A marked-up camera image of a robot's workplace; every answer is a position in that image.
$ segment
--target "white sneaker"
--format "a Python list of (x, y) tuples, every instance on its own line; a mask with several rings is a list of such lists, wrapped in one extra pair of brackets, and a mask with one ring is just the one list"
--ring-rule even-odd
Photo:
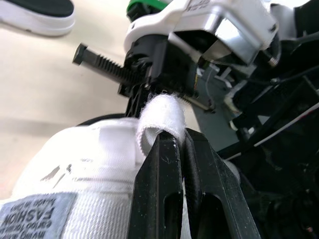
[(46, 36), (69, 33), (74, 25), (70, 0), (0, 0), (0, 21)]

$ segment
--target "floor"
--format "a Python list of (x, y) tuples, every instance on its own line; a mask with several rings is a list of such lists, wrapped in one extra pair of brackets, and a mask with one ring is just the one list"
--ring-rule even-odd
[[(129, 1), (73, 2), (76, 25), (63, 37), (0, 26), (0, 199), (10, 196), (26, 164), (55, 133), (126, 109), (117, 83), (72, 64), (72, 58), (83, 42), (122, 63)], [(186, 121), (198, 130), (189, 105)]]

